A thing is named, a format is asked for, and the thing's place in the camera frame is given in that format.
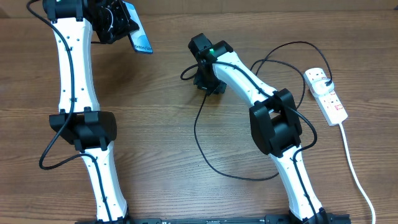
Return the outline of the blue Galaxy smartphone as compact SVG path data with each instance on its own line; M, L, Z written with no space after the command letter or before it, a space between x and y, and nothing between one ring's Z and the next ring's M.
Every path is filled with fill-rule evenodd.
M141 20L137 14L136 8L133 4L124 1L126 5L130 18L138 25L138 30L134 30L129 34L129 40L135 52L142 54L152 54L153 49L149 42L149 39L146 36L146 32L144 27L142 26Z

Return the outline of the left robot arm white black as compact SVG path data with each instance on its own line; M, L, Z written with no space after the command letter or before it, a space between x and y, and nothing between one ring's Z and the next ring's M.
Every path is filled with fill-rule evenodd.
M116 118L100 108L93 84L91 39L100 43L134 35L141 29L135 7L126 1L44 1L60 65L58 113L49 117L56 137L74 146L90 176L96 223L134 223L119 186L114 163Z

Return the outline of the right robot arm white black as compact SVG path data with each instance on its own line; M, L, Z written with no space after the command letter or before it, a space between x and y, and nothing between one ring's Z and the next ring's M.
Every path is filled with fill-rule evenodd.
M328 217L312 189L305 169L301 121L287 89L276 90L245 66L225 41L212 44L204 34L188 44L197 61L195 84L207 95L228 85L249 106L251 135L259 150L277 167L289 200L289 223L327 223Z

